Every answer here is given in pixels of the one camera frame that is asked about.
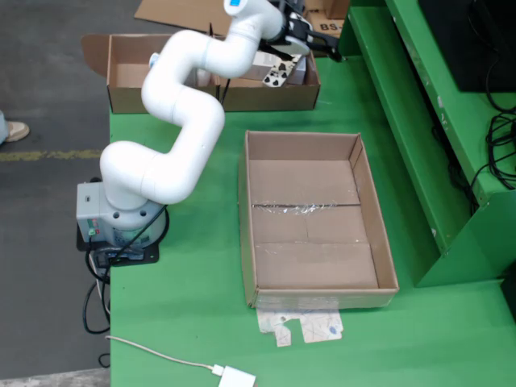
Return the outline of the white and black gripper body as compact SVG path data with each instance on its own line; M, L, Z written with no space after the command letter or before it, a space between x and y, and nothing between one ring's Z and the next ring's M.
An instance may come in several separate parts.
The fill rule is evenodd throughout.
M312 41L309 31L313 28L303 17L304 1L279 1L278 10L282 12L285 23L277 50L280 52L309 52L308 43Z

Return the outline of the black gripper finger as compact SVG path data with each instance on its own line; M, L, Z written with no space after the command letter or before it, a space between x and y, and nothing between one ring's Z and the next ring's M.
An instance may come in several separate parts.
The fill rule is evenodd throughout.
M279 51L278 49L274 48L271 44L266 42L265 40L260 41L260 51L277 56L281 60L292 60L293 59L293 56L291 56L288 53Z
M339 52L339 38L316 31L309 31L308 47L314 57L327 57L333 61L343 59Z

